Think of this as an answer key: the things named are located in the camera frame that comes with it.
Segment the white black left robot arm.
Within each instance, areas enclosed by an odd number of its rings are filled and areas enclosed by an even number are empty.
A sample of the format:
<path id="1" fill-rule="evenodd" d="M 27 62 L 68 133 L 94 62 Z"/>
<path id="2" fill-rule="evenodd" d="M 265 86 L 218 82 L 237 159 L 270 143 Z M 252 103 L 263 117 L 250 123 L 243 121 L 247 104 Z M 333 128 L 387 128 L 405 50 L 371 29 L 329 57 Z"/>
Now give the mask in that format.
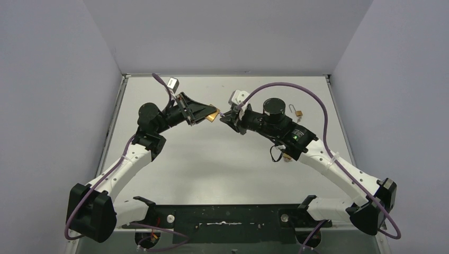
<path id="1" fill-rule="evenodd" d="M 154 202 L 137 196 L 116 203 L 117 196 L 162 152 L 166 143 L 163 132 L 182 122 L 190 126 L 204 120 L 212 122 L 219 112 L 215 106 L 192 100 L 184 93 L 176 95 L 163 110 L 154 103 L 142 105 L 138 111 L 138 128 L 126 142 L 119 159 L 89 183 L 76 184 L 70 190 L 65 238 L 73 241 L 88 237 L 101 243 L 123 225 L 132 222 L 152 225 L 157 217 Z"/>

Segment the large brass padlock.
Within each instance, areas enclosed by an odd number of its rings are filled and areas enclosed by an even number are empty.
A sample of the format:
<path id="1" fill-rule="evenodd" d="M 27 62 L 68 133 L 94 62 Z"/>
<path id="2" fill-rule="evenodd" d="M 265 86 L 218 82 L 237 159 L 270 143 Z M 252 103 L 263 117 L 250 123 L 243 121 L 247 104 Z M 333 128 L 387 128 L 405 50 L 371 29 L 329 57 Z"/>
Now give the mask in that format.
<path id="1" fill-rule="evenodd" d="M 214 108 L 214 112 L 207 115 L 205 119 L 212 123 L 221 114 L 221 111 L 212 104 L 210 104 L 210 106 Z"/>

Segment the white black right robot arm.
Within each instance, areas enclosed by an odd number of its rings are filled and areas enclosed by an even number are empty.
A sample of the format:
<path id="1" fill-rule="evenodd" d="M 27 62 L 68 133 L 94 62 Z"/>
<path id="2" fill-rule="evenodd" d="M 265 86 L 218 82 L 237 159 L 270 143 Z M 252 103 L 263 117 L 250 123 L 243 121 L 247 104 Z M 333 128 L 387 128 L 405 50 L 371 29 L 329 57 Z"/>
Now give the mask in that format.
<path id="1" fill-rule="evenodd" d="M 376 235 L 386 216 L 394 207 L 397 185 L 391 179 L 379 180 L 342 159 L 329 155 L 324 142 L 307 128 L 285 115 L 286 104 L 279 98 L 269 98 L 261 113 L 248 106 L 239 117 L 235 106 L 220 121 L 237 133 L 253 131 L 273 142 L 292 160 L 305 164 L 339 187 L 344 199 L 319 198 L 309 195 L 299 206 L 298 219 L 306 226 L 316 221 L 349 222 L 368 235 Z"/>

